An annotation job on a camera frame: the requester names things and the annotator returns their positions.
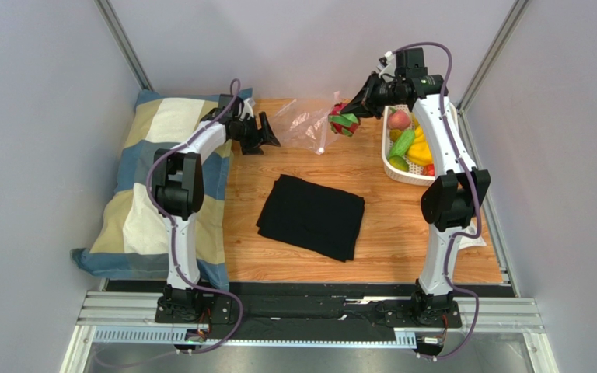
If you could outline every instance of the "wooden tabletop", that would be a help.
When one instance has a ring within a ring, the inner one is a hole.
[[[272,120],[287,102],[261,100],[256,111],[266,111]],[[339,138],[322,155],[264,146],[264,155],[242,156],[235,143],[225,192],[225,265],[230,280],[415,282],[428,247],[428,225],[420,209],[426,187],[391,180],[384,173],[381,144],[382,121],[375,119],[363,120],[352,138]],[[282,173],[365,199],[353,261],[342,263],[257,234],[257,219]],[[502,282],[487,226],[483,229],[487,246],[460,250],[456,282]]]

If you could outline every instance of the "black cloth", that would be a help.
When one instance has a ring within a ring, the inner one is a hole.
[[[280,175],[257,226],[263,237],[344,262],[354,259],[364,209],[355,194]]]

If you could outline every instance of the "striped blanket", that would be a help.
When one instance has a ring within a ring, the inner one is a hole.
[[[247,89],[240,95],[251,95]],[[164,279],[168,270],[168,236],[145,190],[145,178],[157,149],[185,141],[219,96],[162,98],[142,91],[135,119],[122,151],[117,189],[103,212],[103,229],[91,249],[73,249],[71,258],[93,276],[111,279]],[[203,164],[204,204],[198,213],[197,261],[202,278],[229,288],[225,270],[222,219],[232,157],[228,141]]]

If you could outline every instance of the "fruit basket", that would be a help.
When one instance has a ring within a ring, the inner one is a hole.
[[[407,164],[409,165],[408,172],[400,171],[395,167],[391,166],[391,164],[388,162],[387,156],[391,147],[393,146],[393,141],[390,139],[390,129],[388,128],[388,117],[391,107],[395,110],[402,110],[410,116],[412,115],[407,105],[386,106],[386,108],[383,111],[382,159],[386,175],[388,175],[389,178],[395,181],[399,181],[401,183],[425,186],[431,185],[432,182],[435,181],[435,177],[423,175],[423,167],[409,161],[406,155],[404,155],[403,158],[405,161],[407,161]],[[450,105],[450,112],[453,116],[452,120],[454,120],[455,128],[457,128],[458,124],[456,109],[452,104]],[[409,128],[414,129],[414,123],[415,118],[412,124],[409,126]]]

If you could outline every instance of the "clear plastic bag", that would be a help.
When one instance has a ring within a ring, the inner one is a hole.
[[[281,146],[323,154],[340,137],[330,129],[331,109],[333,103],[327,99],[294,99],[269,121]]]

